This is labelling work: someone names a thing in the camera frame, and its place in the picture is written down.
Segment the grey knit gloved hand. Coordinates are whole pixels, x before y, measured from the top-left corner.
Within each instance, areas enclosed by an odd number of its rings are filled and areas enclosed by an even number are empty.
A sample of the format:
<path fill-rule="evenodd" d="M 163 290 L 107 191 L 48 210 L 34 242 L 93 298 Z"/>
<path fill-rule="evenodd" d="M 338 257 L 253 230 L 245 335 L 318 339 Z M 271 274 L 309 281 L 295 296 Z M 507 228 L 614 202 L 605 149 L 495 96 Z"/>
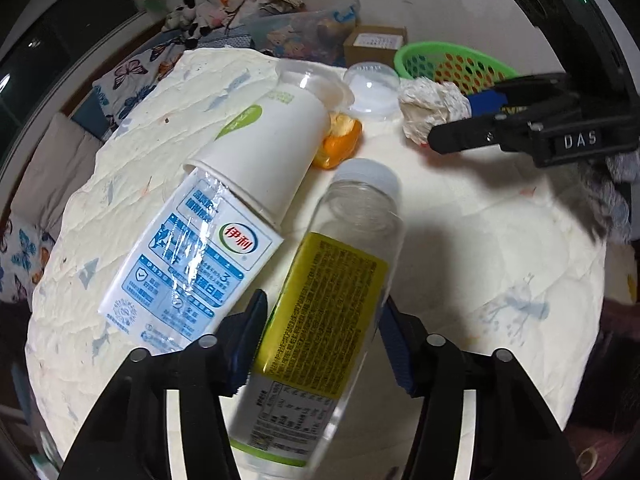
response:
<path fill-rule="evenodd" d="M 639 151 L 577 164 L 587 202 L 608 240 L 628 244 L 639 239 Z"/>

